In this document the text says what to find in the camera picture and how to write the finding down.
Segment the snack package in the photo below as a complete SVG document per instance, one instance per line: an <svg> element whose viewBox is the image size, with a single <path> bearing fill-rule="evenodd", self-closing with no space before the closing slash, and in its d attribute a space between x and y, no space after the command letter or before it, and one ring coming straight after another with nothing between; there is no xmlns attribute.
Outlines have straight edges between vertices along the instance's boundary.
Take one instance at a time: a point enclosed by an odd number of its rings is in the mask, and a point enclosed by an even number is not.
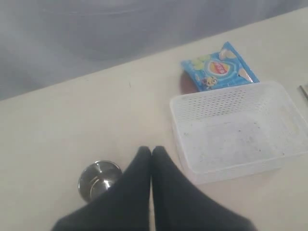
<svg viewBox="0 0 308 231"><path fill-rule="evenodd" d="M181 66L199 91L259 82L229 42L223 45L220 52L182 61Z"/></svg>

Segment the basket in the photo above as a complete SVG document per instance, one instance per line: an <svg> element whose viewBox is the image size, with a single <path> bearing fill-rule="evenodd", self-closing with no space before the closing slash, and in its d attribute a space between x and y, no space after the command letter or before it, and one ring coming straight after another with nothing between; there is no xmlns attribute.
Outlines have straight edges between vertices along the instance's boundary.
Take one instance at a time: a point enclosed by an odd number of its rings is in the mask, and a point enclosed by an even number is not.
<svg viewBox="0 0 308 231"><path fill-rule="evenodd" d="M262 82L170 102L184 174L195 184L280 168L308 150L308 126L285 89Z"/></svg>

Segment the white plastic basket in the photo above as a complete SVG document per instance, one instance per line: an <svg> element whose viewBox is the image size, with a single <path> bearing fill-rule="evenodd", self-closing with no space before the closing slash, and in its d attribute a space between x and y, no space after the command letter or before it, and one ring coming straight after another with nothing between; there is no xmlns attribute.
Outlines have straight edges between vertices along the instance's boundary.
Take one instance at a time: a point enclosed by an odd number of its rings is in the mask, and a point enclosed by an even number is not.
<svg viewBox="0 0 308 231"><path fill-rule="evenodd" d="M308 150L308 126L275 82L177 96L173 130L186 176L195 184L281 167Z"/></svg>

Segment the white table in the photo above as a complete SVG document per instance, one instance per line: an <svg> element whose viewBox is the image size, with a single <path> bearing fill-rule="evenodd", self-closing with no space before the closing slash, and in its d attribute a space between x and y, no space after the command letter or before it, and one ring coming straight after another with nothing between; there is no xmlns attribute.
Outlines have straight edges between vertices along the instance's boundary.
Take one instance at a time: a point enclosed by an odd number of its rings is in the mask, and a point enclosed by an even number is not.
<svg viewBox="0 0 308 231"><path fill-rule="evenodd" d="M282 83L308 120L298 88L308 82L307 15L301 9L0 102L1 230L49 230L83 206L77 181L95 160L125 169L140 145L164 145L180 167L169 111L180 94L180 61L225 41L261 81ZM307 230L307 174L308 155L200 189L260 230Z"/></svg>

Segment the gray floor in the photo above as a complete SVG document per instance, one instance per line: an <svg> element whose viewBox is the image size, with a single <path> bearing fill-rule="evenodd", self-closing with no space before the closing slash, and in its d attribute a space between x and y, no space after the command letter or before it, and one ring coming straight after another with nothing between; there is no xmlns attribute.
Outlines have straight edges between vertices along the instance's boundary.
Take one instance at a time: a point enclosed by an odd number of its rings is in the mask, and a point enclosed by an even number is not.
<svg viewBox="0 0 308 231"><path fill-rule="evenodd" d="M308 0L2 0L0 100L305 6Z"/></svg>

